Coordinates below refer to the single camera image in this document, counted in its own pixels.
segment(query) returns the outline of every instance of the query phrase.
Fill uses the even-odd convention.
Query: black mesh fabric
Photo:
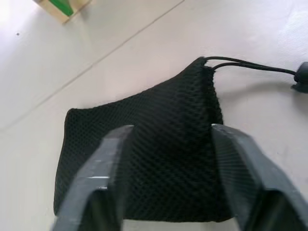
[[[231,218],[218,177],[211,124],[222,124],[214,71],[201,57],[174,78],[129,98],[71,109],[64,126],[54,212],[108,131],[134,125],[126,218],[221,222]]]

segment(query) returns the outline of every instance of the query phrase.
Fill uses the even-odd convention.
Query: black clamp
[[[292,88],[300,93],[308,93],[308,62],[303,62],[297,70]]]

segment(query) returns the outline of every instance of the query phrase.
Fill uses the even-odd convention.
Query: floor tile
[[[0,128],[138,34],[181,0],[93,0],[64,26],[33,1],[3,0]]]

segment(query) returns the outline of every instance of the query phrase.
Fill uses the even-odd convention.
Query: white tiled floor
[[[293,70],[308,61],[305,0],[93,0],[64,26],[31,1],[2,0],[0,13],[1,230],[48,230],[53,223],[70,108],[130,96],[201,55]],[[292,84],[285,74],[236,67],[215,74],[225,124],[251,134],[308,198],[308,95]],[[127,221],[125,230],[236,228],[233,221]]]

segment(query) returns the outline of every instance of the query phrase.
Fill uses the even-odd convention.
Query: tile grout line
[[[162,15],[160,15],[159,17],[157,17],[156,19],[154,19],[152,22],[150,22],[148,25],[146,25],[145,27],[141,28],[140,30],[138,30],[135,34],[133,34],[132,36],[130,36],[128,39],[126,39],[125,41],[123,41],[120,45],[118,45],[117,47],[115,47],[114,49],[112,49],[110,52],[108,52],[106,55],[104,55],[103,57],[99,58],[98,60],[94,61],[89,67],[85,68],[83,71],[81,71],[76,77],[72,78],[70,81],[64,83],[60,88],[58,88],[56,91],[54,91],[51,95],[49,95],[48,97],[46,97],[43,101],[39,102],[36,106],[30,108],[30,110],[28,110],[26,113],[22,114],[20,117],[18,117],[17,119],[15,119],[13,122],[9,123],[8,125],[4,126],[3,128],[0,128],[0,132],[4,132],[5,130],[11,128],[12,126],[14,126],[15,124],[19,123],[20,121],[22,121],[24,118],[26,118],[28,115],[30,115],[33,111],[35,111],[37,108],[39,108],[40,106],[42,106],[45,102],[47,102],[49,99],[51,99],[53,96],[55,96],[56,94],[58,94],[59,92],[61,92],[63,89],[65,89],[66,87],[68,87],[69,85],[71,85],[73,82],[75,82],[77,79],[79,79],[81,76],[83,76],[86,72],[90,71],[94,66],[96,66],[98,63],[100,63],[101,61],[103,61],[104,59],[106,59],[109,55],[111,55],[112,53],[114,53],[115,51],[117,51],[118,49],[120,49],[121,47],[123,47],[126,43],[128,43],[130,40],[132,40],[135,36],[137,36],[138,34],[140,34],[141,32],[143,32],[144,30],[146,30],[147,28],[149,28],[151,25],[153,25],[155,22],[157,22],[159,19],[161,19],[162,17],[164,17],[166,14],[168,14],[169,12],[171,12],[172,10],[174,10],[175,8],[177,8],[179,5],[181,5],[183,2],[185,2],[185,0],[180,1],[179,3],[177,3],[175,6],[173,6],[172,8],[170,8],[169,10],[167,10],[165,13],[163,13]]]

